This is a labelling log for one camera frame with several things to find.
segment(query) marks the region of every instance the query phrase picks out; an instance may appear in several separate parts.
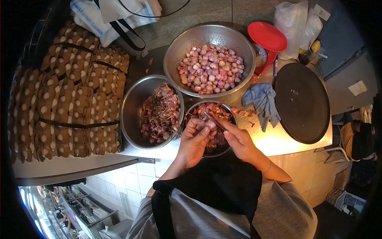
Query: cardboard egg tray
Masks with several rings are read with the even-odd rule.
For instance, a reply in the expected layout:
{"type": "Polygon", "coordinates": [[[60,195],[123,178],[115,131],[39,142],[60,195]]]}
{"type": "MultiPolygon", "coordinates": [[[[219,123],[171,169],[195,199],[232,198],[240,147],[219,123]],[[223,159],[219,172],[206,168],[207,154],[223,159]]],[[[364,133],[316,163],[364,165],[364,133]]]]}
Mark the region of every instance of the cardboard egg tray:
{"type": "Polygon", "coordinates": [[[27,69],[12,84],[11,158],[31,162],[119,152],[128,65],[120,48],[103,48],[92,33],[66,23],[40,71],[27,69]]]}

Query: scale dial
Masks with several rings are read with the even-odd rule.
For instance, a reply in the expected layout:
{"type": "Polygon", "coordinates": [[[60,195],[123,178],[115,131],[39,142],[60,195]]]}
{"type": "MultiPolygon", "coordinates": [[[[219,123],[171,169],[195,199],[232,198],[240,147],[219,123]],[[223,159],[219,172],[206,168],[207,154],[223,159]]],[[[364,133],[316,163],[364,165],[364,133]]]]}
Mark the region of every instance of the scale dial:
{"type": "Polygon", "coordinates": [[[256,51],[256,68],[262,67],[267,61],[267,51],[256,43],[253,43],[253,47],[256,51]]]}

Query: blue towel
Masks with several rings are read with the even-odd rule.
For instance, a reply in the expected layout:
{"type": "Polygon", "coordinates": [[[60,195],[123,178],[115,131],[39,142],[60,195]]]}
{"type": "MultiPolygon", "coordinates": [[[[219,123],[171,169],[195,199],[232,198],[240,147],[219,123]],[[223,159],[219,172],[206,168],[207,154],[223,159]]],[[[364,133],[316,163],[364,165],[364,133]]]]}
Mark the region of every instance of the blue towel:
{"type": "Polygon", "coordinates": [[[253,84],[241,97],[243,107],[253,106],[259,118],[261,130],[265,132],[268,121],[273,127],[280,121],[280,115],[275,106],[276,92],[269,83],[253,84]]]}

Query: person's left hand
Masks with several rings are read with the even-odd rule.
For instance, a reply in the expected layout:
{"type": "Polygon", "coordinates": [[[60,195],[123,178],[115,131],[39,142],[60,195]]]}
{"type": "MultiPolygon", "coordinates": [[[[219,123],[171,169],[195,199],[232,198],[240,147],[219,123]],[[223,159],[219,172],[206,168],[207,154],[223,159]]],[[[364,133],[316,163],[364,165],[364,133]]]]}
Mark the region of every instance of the person's left hand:
{"type": "Polygon", "coordinates": [[[192,118],[188,121],[175,158],[183,168],[194,167],[202,159],[208,140],[217,133],[216,127],[210,128],[208,125],[211,126],[201,119],[192,118]]]}

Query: black pan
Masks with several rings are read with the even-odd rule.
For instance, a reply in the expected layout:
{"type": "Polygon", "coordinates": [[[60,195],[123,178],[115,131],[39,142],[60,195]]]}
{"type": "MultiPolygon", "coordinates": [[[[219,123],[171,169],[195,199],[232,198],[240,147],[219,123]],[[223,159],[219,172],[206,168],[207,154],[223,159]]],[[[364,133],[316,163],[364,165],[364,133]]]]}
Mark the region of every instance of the black pan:
{"type": "Polygon", "coordinates": [[[329,98],[318,76],[300,63],[280,69],[275,82],[281,125],[295,140],[317,143],[330,122],[329,98]]]}

